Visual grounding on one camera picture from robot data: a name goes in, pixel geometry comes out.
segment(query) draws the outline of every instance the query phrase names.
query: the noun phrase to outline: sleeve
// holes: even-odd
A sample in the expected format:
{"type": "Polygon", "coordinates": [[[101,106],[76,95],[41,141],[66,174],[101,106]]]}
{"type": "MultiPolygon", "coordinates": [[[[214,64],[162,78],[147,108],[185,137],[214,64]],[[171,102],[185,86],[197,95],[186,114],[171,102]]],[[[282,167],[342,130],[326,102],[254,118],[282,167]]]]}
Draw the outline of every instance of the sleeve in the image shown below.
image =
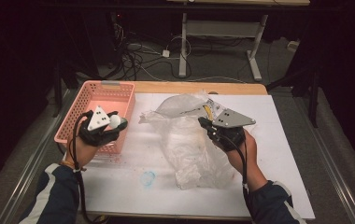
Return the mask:
{"type": "Polygon", "coordinates": [[[256,224],[302,224],[304,220],[293,209],[291,193],[280,182],[268,181],[266,185],[250,192],[248,207],[256,224]]]}
{"type": "Polygon", "coordinates": [[[40,176],[35,199],[21,215],[20,223],[75,223],[78,204],[73,170],[53,163],[40,176]]]}

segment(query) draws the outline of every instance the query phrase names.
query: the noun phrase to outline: crumpled plastic bag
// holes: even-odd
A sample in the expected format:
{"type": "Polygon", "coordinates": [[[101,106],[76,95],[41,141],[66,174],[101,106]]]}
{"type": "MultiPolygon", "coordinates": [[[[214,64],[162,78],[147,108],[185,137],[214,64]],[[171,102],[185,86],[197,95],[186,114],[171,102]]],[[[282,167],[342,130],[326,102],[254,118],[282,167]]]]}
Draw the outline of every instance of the crumpled plastic bag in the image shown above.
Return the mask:
{"type": "Polygon", "coordinates": [[[226,154],[206,135],[199,117],[215,118],[224,109],[201,91],[167,98],[155,111],[142,113],[162,137],[162,151],[175,168],[181,189],[225,187],[234,175],[226,154]]]}

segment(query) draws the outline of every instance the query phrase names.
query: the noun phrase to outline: dark curtain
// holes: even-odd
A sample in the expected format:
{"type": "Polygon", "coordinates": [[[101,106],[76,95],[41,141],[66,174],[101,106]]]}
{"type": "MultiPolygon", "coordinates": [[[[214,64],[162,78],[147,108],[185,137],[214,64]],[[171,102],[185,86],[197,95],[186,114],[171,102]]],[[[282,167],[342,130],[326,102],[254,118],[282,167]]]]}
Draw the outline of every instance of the dark curtain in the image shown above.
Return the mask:
{"type": "Polygon", "coordinates": [[[52,61],[42,39],[46,23],[29,2],[0,1],[0,170],[47,105],[52,61]]]}
{"type": "Polygon", "coordinates": [[[311,17],[287,77],[286,85],[309,87],[314,72],[334,115],[355,150],[355,0],[319,1],[319,6],[342,6],[339,13],[311,17]]]}

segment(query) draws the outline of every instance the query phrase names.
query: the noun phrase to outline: basket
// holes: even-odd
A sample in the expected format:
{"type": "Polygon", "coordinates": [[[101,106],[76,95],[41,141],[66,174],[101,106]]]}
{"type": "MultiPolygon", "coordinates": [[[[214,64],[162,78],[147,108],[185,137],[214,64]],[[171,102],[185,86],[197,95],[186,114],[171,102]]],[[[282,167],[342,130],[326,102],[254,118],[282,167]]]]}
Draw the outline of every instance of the basket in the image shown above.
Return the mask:
{"type": "Polygon", "coordinates": [[[135,84],[118,81],[86,81],[67,112],[54,140],[66,147],[67,137],[75,126],[78,117],[89,110],[101,106],[106,113],[118,111],[119,116],[128,120],[128,126],[120,132],[117,141],[99,148],[97,155],[119,154],[122,151],[129,121],[135,106],[135,84]]]}

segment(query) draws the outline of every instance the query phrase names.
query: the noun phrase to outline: small blue object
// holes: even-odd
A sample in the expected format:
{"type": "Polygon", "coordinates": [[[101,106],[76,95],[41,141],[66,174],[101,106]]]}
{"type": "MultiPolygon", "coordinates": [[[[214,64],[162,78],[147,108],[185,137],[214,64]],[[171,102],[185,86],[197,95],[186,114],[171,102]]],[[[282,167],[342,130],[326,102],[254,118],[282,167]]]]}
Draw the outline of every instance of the small blue object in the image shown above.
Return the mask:
{"type": "Polygon", "coordinates": [[[152,171],[146,171],[140,176],[140,183],[145,187],[149,187],[155,178],[155,174],[152,171]]]}

